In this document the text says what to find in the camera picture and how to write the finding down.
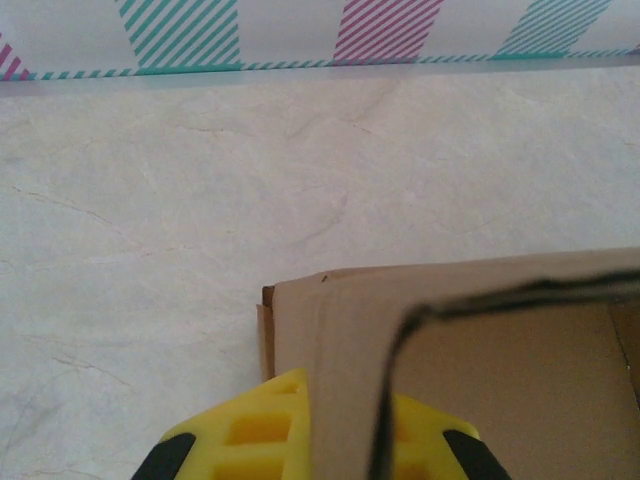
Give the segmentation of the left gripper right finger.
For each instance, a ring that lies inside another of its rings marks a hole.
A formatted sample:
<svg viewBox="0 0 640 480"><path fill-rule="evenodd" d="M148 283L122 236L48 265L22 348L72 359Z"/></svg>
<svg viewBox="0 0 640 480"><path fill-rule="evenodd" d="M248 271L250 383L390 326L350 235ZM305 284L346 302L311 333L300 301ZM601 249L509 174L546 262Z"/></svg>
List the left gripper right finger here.
<svg viewBox="0 0 640 480"><path fill-rule="evenodd" d="M393 396L394 479L508 479L510 475L466 421L410 397Z"/></svg>

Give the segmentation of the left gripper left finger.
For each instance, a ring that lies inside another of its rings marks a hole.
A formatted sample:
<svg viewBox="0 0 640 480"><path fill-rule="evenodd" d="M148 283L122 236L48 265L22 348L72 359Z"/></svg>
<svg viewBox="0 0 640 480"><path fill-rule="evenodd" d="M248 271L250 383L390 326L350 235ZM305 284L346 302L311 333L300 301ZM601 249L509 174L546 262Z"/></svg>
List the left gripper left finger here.
<svg viewBox="0 0 640 480"><path fill-rule="evenodd" d="M307 375L290 370L169 429L135 479L310 479Z"/></svg>

